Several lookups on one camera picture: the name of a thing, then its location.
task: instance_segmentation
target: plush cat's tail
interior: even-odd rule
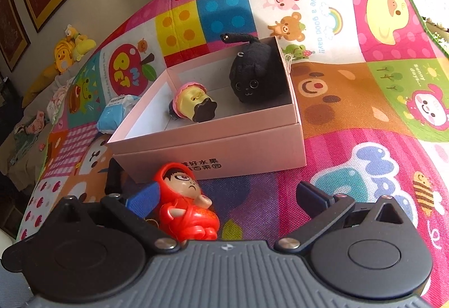
[[[259,38],[245,33],[223,33],[220,38],[224,43],[259,42]]]

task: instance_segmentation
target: black plush toy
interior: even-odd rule
[[[250,34],[225,33],[220,37],[224,43],[249,42],[237,53],[229,73],[232,90],[241,102],[263,102],[287,90],[286,74],[276,48]]]

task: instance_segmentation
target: orange dot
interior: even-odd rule
[[[172,22],[173,22],[173,20],[171,20],[170,17],[167,17],[167,18],[164,18],[164,20],[162,21],[162,25],[164,27],[170,27]]]
[[[176,45],[177,39],[175,36],[168,36],[166,42],[170,47],[173,47]]]
[[[184,32],[184,38],[187,40],[192,40],[195,38],[195,32],[192,29],[186,29]]]
[[[188,10],[183,10],[179,13],[179,19],[187,20],[190,17],[190,12]]]

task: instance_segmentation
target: cardboard box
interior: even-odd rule
[[[275,38],[261,40],[279,53],[289,88],[264,104],[241,103],[230,86],[231,64],[243,45],[206,54],[164,71],[108,142],[135,182],[149,182],[166,162],[181,162],[199,179],[251,175],[306,165],[295,91]],[[187,82],[204,85],[217,102],[215,118],[174,120],[168,105]]]

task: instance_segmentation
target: colorful play mat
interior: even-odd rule
[[[118,95],[141,95],[167,67],[223,49],[224,32],[277,36],[291,77],[307,166],[205,180],[220,237],[273,243],[307,221],[300,180],[359,202],[393,195],[434,259],[424,297],[449,300],[449,61],[411,0],[153,0],[112,33],[78,74],[49,136],[19,239],[65,195],[98,201],[111,153],[95,128]],[[207,166],[194,160],[192,168]],[[133,187],[132,180],[125,188]]]

